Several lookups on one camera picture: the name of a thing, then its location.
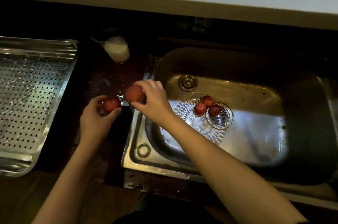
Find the hand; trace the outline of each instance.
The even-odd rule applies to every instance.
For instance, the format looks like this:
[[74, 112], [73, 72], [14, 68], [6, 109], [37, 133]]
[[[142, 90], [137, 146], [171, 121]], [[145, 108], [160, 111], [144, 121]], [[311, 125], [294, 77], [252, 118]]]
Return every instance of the hand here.
[[107, 136], [112, 123], [121, 113], [121, 108], [115, 109], [109, 115], [100, 116], [97, 112], [99, 102], [107, 96], [93, 98], [85, 107], [80, 118], [80, 144], [79, 147], [91, 154], [99, 149], [101, 142]]
[[137, 81], [134, 84], [141, 86], [144, 90], [147, 95], [147, 104], [132, 102], [132, 106], [155, 124], [165, 128], [164, 126], [170, 121], [170, 118], [176, 115], [171, 109], [162, 83], [160, 81], [147, 80]]

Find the plum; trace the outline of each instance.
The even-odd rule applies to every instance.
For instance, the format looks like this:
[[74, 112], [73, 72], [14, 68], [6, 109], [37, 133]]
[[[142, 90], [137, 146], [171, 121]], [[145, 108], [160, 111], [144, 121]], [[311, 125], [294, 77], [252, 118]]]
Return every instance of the plum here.
[[219, 115], [220, 112], [221, 112], [221, 107], [217, 104], [214, 104], [209, 108], [209, 114], [211, 115]]
[[126, 100], [129, 102], [139, 102], [143, 98], [143, 95], [142, 87], [138, 85], [130, 86], [125, 93]]
[[206, 95], [202, 98], [202, 103], [205, 104], [206, 108], [209, 108], [212, 106], [213, 99], [211, 96]]
[[206, 106], [203, 103], [197, 103], [194, 110], [197, 115], [203, 115], [206, 112]]
[[104, 99], [104, 110], [107, 113], [114, 111], [116, 108], [120, 108], [121, 101], [117, 97], [108, 97]]

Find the sink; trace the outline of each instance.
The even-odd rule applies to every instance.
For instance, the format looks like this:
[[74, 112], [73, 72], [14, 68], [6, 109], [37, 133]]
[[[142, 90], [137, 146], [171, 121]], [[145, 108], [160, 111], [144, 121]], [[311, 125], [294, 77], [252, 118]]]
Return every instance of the sink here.
[[[232, 122], [217, 144], [268, 181], [317, 185], [337, 170], [337, 85], [303, 64], [186, 47], [153, 57], [149, 78], [162, 82], [173, 109], [189, 94], [229, 108]], [[122, 166], [204, 182], [175, 139], [136, 110]]]

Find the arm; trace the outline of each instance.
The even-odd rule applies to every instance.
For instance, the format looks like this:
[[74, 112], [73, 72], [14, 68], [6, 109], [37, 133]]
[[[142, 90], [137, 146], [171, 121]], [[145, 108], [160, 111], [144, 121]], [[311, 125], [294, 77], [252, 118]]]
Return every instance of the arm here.
[[80, 119], [80, 143], [62, 171], [32, 224], [77, 223], [92, 174], [95, 153], [121, 108], [102, 117], [98, 102], [107, 96], [93, 98]]
[[132, 105], [169, 132], [239, 223], [296, 224], [306, 219], [273, 186], [174, 114], [160, 81], [138, 81], [147, 104]]

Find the finger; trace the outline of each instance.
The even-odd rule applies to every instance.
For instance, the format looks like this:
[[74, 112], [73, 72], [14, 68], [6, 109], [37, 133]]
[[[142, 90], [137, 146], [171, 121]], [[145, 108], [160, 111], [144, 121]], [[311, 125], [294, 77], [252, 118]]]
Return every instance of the finger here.
[[156, 81], [156, 84], [157, 84], [158, 87], [160, 87], [161, 89], [163, 89], [163, 85], [162, 85], [162, 83], [160, 81]]
[[149, 92], [149, 90], [151, 89], [151, 85], [146, 82], [146, 81], [137, 81], [137, 82], [134, 82], [135, 85], [138, 85], [138, 86], [141, 86], [142, 89], [144, 90], [144, 92], [147, 94]]
[[97, 104], [99, 103], [99, 101], [107, 98], [107, 95], [100, 95], [100, 96], [96, 96], [95, 98], [92, 98], [91, 101], [89, 102], [88, 106], [94, 106], [95, 108], [97, 107]]
[[148, 79], [147, 82], [151, 85], [153, 88], [157, 88], [158, 85], [154, 80]]
[[142, 114], [144, 113], [144, 110], [146, 108], [146, 105], [143, 105], [140, 102], [132, 102], [130, 103], [135, 109], [137, 109], [138, 111], [140, 111]]
[[116, 120], [116, 118], [119, 116], [121, 113], [122, 108], [116, 108], [112, 112], [110, 112], [108, 115], [104, 117], [104, 119], [109, 120], [109, 122], [113, 123], [113, 121]]

